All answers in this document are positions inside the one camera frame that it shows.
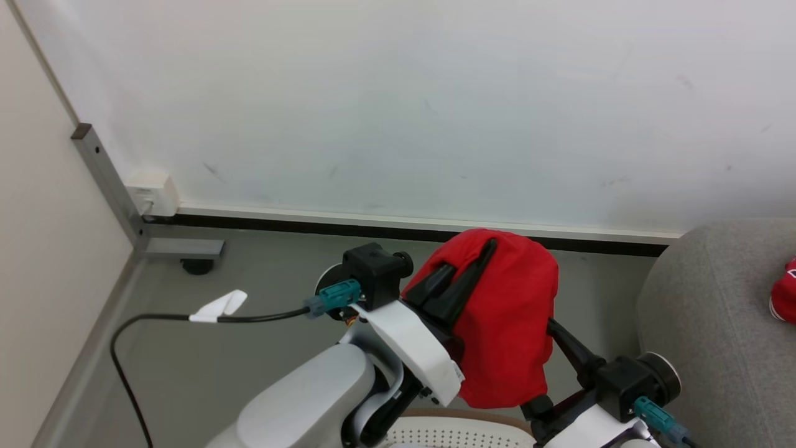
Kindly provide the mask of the red and white garment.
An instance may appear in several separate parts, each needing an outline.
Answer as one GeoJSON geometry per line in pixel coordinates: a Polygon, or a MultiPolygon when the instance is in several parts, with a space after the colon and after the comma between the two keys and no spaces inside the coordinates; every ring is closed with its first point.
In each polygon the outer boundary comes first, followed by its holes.
{"type": "Polygon", "coordinates": [[[777,320],[796,325],[796,257],[787,263],[782,277],[774,283],[769,310],[777,320]]]}

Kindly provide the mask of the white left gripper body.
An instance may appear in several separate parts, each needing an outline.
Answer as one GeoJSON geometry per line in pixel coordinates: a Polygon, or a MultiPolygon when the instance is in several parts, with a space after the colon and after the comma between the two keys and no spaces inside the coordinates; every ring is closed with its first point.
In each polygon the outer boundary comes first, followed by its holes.
{"type": "Polygon", "coordinates": [[[374,355],[395,380],[407,379],[409,369],[422,388],[432,392],[440,406],[449,406],[460,393],[464,376],[443,344],[404,301],[392,301],[375,310],[350,304],[358,313],[341,343],[374,355]]]}

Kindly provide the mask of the white wall socket box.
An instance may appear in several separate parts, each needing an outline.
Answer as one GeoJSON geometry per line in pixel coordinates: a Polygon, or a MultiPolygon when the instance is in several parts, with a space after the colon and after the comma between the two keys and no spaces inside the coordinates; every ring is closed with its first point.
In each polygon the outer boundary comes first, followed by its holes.
{"type": "Polygon", "coordinates": [[[140,170],[123,182],[141,216],[172,217],[181,203],[165,171],[140,170]]]}

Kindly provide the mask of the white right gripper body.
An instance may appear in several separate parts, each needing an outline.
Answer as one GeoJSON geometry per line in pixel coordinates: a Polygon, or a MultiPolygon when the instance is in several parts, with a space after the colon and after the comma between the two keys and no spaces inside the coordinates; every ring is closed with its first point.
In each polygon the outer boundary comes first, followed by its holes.
{"type": "Polygon", "coordinates": [[[653,431],[637,415],[627,423],[614,419],[597,404],[576,399],[570,408],[555,411],[546,421],[532,421],[534,448],[660,448],[653,431]]]}

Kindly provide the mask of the white and black baseboard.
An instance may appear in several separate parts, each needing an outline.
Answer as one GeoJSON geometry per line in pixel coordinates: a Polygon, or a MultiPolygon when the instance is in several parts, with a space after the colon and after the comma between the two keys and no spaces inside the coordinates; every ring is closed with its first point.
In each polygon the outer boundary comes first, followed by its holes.
{"type": "Polygon", "coordinates": [[[183,202],[176,215],[145,215],[150,225],[313,233],[401,241],[446,242],[472,228],[517,233],[548,250],[659,257],[681,233],[612,230],[572,226],[534,226],[440,218],[390,217],[358,213],[299,212],[253,207],[217,207],[183,202]]]}

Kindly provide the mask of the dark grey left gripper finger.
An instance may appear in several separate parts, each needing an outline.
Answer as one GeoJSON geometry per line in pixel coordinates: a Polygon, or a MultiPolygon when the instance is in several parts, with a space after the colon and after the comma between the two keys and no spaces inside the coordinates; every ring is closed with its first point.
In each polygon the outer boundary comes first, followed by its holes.
{"type": "Polygon", "coordinates": [[[490,238],[481,247],[481,252],[474,261],[464,268],[457,269],[448,289],[439,298],[429,300],[427,317],[430,322],[449,332],[454,329],[497,246],[497,240],[490,238]]]}
{"type": "Polygon", "coordinates": [[[412,286],[407,286],[403,295],[404,300],[414,307],[424,307],[429,300],[439,298],[448,289],[456,272],[454,266],[441,264],[429,275],[416,281],[412,286]]]}

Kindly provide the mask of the red cloth garment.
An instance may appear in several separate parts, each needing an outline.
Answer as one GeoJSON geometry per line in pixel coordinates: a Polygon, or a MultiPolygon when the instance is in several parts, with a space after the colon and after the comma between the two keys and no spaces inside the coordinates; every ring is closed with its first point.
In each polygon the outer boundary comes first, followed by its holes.
{"type": "Polygon", "coordinates": [[[463,342],[460,397],[483,410],[513,408],[548,392],[545,364],[553,340],[547,326],[559,286],[555,258],[524,236],[471,229],[435,250],[402,292],[409,300],[442,266],[454,267],[457,281],[490,241],[496,242],[495,252],[453,326],[463,342]]]}

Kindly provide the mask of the grey fabric sofa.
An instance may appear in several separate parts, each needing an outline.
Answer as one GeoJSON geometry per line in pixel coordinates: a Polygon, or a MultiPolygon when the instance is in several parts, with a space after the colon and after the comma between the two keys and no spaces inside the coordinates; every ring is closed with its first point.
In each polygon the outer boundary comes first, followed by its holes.
{"type": "Polygon", "coordinates": [[[713,222],[660,255],[637,298],[641,348],[679,374],[668,405],[700,448],[796,448],[796,324],[770,312],[796,219],[713,222]]]}

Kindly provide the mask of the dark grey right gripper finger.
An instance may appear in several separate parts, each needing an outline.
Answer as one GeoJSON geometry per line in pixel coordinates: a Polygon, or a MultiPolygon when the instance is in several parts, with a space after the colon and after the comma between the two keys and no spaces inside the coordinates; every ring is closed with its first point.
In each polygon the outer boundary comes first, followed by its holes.
{"type": "Polygon", "coordinates": [[[595,386],[595,374],[605,366],[606,360],[595,355],[585,344],[581,343],[562,324],[554,318],[549,318],[547,334],[553,338],[561,352],[565,354],[568,362],[575,370],[576,380],[584,390],[595,386]]]}
{"type": "Polygon", "coordinates": [[[526,421],[546,421],[554,415],[554,403],[546,394],[530,399],[521,406],[526,421]]]}

